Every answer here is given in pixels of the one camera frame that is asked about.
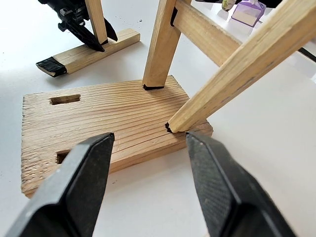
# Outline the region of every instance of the purple object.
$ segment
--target purple object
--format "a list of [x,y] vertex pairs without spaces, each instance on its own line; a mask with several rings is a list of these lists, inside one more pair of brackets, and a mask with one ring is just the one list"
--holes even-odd
[[266,5],[257,0],[243,0],[237,4],[232,18],[241,23],[254,27],[265,13],[265,10]]

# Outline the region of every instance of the rectangular hole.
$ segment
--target rectangular hole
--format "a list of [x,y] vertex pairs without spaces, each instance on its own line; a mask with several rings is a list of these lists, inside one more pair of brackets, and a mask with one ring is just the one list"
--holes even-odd
[[50,98],[50,103],[52,105],[59,105],[59,104],[67,104],[71,102],[80,101],[80,95],[66,95],[66,96],[58,96]]
[[70,152],[70,150],[64,150],[64,151],[57,152],[56,153],[57,154],[56,163],[61,164],[69,152]]

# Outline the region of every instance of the wood grain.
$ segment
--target wood grain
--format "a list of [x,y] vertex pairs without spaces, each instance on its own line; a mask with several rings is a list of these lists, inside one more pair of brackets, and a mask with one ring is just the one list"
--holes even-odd
[[218,66],[241,45],[215,22],[183,0],[176,1],[178,10],[173,25]]
[[181,32],[170,25],[176,0],[160,0],[149,47],[143,84],[164,86]]
[[[140,34],[133,29],[122,30],[117,35],[117,42],[109,39],[109,42],[103,45],[105,52],[98,52],[86,45],[81,45],[59,53],[53,56],[53,58],[58,63],[64,65],[67,73],[70,74],[140,41]],[[37,67],[50,76],[54,76],[52,75],[54,72],[48,72],[43,67],[40,67],[38,63]]]
[[101,0],[85,0],[94,35],[99,43],[104,43],[108,37],[105,28]]
[[316,36],[316,0],[284,0],[219,71],[168,121],[186,131],[246,90]]
[[[160,90],[136,80],[24,96],[22,192],[30,197],[59,167],[57,154],[97,134],[115,134],[110,172],[184,148],[185,133],[169,133],[165,123],[187,100],[172,76]],[[194,130],[212,133],[207,121]]]

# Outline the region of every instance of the wooden dowel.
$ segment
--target wooden dowel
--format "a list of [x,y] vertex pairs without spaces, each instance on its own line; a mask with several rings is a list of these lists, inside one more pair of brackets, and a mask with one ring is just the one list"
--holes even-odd
[[206,85],[169,120],[186,131],[246,90],[316,36],[316,0],[284,0]]
[[241,45],[239,40],[183,0],[177,0],[175,6],[178,11],[173,25],[218,66]]
[[85,4],[89,13],[93,33],[97,37],[99,43],[104,43],[108,37],[105,28],[101,0],[85,0]]
[[176,0],[159,1],[143,77],[143,85],[147,88],[164,86],[170,69],[181,34],[177,28],[170,25],[175,2]]

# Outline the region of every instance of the white surface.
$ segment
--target white surface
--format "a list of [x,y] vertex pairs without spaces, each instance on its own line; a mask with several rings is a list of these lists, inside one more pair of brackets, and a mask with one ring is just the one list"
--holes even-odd
[[[242,41],[255,31],[223,19],[219,5],[193,5]],[[56,13],[48,6],[2,1],[1,8],[14,9],[14,14],[3,11],[5,21],[0,25],[0,236],[27,202],[20,191],[23,95],[141,79],[157,6],[157,0],[103,1],[113,27],[138,30],[142,43],[53,79],[35,63],[81,43],[58,30]],[[216,70],[181,36],[170,74],[190,96]],[[316,232],[316,84],[311,80],[315,74],[316,65],[294,53],[209,118],[213,138],[258,179],[302,237]],[[206,233],[186,150],[109,176],[94,236],[202,237]]]

